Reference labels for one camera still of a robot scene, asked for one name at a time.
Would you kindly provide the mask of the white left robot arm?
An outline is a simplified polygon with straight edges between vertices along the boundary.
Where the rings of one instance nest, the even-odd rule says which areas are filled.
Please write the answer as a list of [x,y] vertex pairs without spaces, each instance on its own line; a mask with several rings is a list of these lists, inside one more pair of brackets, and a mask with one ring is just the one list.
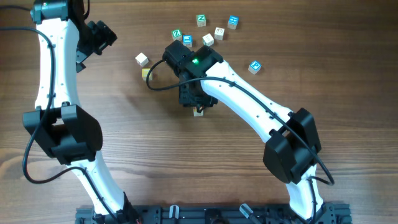
[[23,125],[44,153],[73,172],[93,202],[93,223],[139,223],[140,216],[112,178],[101,148],[99,122],[78,98],[76,75],[92,54],[114,43],[101,21],[88,21],[83,1],[35,1],[30,12],[40,41],[40,86]]

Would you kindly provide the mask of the red M wooden block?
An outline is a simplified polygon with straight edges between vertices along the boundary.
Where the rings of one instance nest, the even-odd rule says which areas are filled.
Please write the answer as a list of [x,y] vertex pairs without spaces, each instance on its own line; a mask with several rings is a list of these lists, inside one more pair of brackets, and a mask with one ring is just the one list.
[[203,114],[204,114],[203,110],[204,110],[204,107],[202,107],[202,106],[201,107],[193,107],[194,117],[203,116]]

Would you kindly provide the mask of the blue P wooden block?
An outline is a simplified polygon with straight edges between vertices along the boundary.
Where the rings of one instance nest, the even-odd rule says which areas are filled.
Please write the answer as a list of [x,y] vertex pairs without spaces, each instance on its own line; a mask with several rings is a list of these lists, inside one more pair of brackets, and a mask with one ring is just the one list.
[[248,70],[255,75],[262,67],[262,64],[259,63],[257,60],[254,60],[249,64]]

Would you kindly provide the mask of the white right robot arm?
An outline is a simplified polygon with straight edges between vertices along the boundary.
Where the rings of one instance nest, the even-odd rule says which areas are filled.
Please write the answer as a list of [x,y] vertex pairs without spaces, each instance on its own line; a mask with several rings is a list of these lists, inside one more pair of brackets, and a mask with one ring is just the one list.
[[264,142],[263,163],[286,185],[290,208],[300,218],[315,221],[323,203],[315,172],[324,164],[318,156],[321,146],[312,114],[273,102],[208,46],[194,52],[179,45],[167,55],[180,79],[180,104],[202,112],[222,102],[234,111]]

